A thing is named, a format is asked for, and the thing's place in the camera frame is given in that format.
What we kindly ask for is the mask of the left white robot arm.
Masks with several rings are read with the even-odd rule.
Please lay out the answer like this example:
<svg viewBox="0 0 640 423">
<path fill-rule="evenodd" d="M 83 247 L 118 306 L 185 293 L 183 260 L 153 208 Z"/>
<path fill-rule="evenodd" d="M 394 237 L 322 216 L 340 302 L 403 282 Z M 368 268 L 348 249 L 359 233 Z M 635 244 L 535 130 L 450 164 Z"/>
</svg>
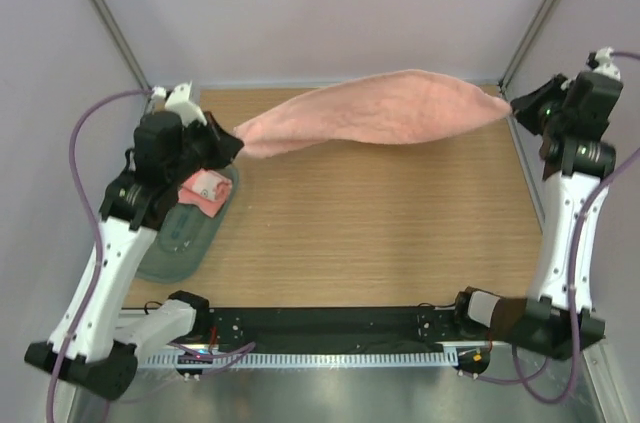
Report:
<svg viewBox="0 0 640 423">
<path fill-rule="evenodd" d="M 28 346 L 25 362 L 115 401 L 156 351 L 183 337 L 204 341 L 212 329 L 209 302 L 186 291 L 124 328 L 117 320 L 179 187 L 200 170 L 226 168 L 242 147 L 210 112 L 190 123 L 170 111 L 145 117 L 125 153 L 125 168 L 106 187 L 92 220 L 98 239 L 65 316 L 47 340 Z"/>
</svg>

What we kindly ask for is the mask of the plain pink towel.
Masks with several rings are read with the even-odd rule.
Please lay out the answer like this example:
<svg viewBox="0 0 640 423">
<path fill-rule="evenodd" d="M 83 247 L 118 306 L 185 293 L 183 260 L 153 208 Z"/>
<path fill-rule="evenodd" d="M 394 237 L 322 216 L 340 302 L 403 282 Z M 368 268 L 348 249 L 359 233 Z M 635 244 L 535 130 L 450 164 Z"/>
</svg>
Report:
<svg viewBox="0 0 640 423">
<path fill-rule="evenodd" d="M 441 140 L 505 118 L 504 99 L 458 78 L 402 70 L 291 98 L 238 125 L 241 154 L 269 158 L 328 141 L 409 145 Z"/>
</svg>

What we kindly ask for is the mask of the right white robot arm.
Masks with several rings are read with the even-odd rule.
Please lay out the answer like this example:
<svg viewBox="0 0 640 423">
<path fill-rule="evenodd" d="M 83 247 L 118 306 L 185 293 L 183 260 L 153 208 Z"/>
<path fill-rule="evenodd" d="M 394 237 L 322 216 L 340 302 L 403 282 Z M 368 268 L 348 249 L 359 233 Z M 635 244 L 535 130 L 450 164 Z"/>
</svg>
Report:
<svg viewBox="0 0 640 423">
<path fill-rule="evenodd" d="M 599 342 L 605 331 L 593 316 L 590 267 L 603 183 L 616 150 L 603 142 L 609 116 L 623 89 L 617 69 L 592 69 L 575 78 L 554 76 L 512 100 L 516 121 L 542 138 L 544 224 L 534 279 L 525 296 L 502 297 L 468 287 L 450 315 L 453 332 L 568 360 Z"/>
</svg>

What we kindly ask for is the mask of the pink bunny towel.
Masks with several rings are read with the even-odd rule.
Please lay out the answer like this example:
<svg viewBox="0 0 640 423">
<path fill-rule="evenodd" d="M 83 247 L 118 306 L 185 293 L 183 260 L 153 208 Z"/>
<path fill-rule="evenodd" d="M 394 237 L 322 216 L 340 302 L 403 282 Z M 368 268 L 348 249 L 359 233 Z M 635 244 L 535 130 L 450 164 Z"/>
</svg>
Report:
<svg viewBox="0 0 640 423">
<path fill-rule="evenodd" d="M 232 181 L 221 173 L 200 170 L 181 185 L 178 202 L 195 206 L 205 216 L 214 218 L 230 198 L 232 189 Z"/>
</svg>

